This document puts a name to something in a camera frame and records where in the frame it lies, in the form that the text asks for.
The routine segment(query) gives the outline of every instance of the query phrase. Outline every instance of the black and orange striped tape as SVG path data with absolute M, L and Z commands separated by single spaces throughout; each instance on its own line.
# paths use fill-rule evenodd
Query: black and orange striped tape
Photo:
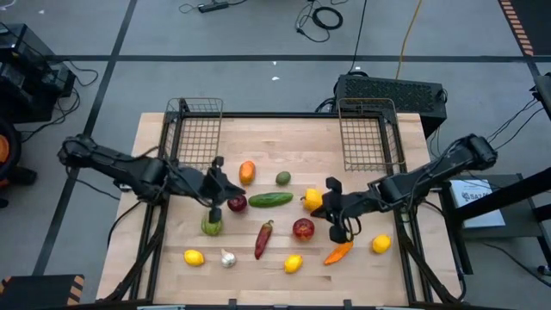
M 80 302 L 80 296 L 83 294 L 84 277 L 75 276 L 75 280 L 72 283 L 71 291 L 69 292 L 69 298 L 67 299 L 67 306 L 78 305 Z
M 511 27 L 515 32 L 515 36 L 517 37 L 524 54 L 534 56 L 534 48 L 532 48 L 532 44 L 523 29 L 523 25 L 518 20 L 517 13 L 511 4 L 511 1 L 499 0 L 499 3 L 501 4 L 501 7 L 505 12 L 505 16 L 507 16 L 507 20 L 509 20 Z

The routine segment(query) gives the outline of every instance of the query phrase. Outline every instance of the garlic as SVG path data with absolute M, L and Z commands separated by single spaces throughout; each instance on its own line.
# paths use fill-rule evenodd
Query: garlic
M 233 253 L 230 253 L 229 251 L 226 251 L 224 249 L 222 249 L 222 266 L 224 266 L 225 268 L 230 268 L 232 267 L 235 262 L 237 261 L 237 259 L 235 258 L 235 255 L 233 255 Z

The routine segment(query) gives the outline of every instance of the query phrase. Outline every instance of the wire basket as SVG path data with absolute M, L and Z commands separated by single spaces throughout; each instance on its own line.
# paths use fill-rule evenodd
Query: wire basket
M 353 107 L 348 113 L 341 106 Z M 399 172 L 399 131 L 391 99 L 343 98 L 337 103 L 345 171 Z
M 164 151 L 179 166 L 205 171 L 218 154 L 224 102 L 219 98 L 172 98 Z

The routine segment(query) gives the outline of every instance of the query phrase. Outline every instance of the red apple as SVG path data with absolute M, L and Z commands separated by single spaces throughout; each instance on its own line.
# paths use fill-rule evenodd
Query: red apple
M 243 195 L 237 195 L 235 198 L 227 201 L 227 206 L 233 212 L 241 212 L 247 207 L 247 198 Z
M 309 219 L 300 219 L 293 224 L 293 234 L 301 241 L 308 241 L 312 238 L 314 231 L 313 222 Z

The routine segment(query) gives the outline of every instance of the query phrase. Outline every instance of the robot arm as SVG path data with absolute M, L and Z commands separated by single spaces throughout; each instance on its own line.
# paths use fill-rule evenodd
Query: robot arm
M 61 164 L 67 167 L 92 168 L 112 177 L 115 185 L 128 185 L 143 202 L 159 204 L 166 195 L 192 197 L 211 208 L 210 222 L 220 221 L 220 204 L 245 193 L 231 184 L 222 172 L 222 157 L 215 158 L 207 174 L 203 175 L 193 168 L 175 167 L 161 158 L 149 158 L 145 154 L 132 157 L 99 146 L 84 135 L 67 138 L 58 157 Z
M 368 184 L 369 190 L 342 194 L 342 184 L 334 177 L 326 179 L 331 191 L 323 195 L 323 204 L 312 216 L 325 218 L 333 226 L 329 234 L 337 243 L 349 242 L 359 232 L 352 232 L 350 219 L 374 211 L 388 212 L 419 204 L 431 187 L 465 170 L 485 170 L 492 167 L 498 154 L 486 139 L 470 134 L 456 140 L 440 158 L 408 173 L 383 177 Z

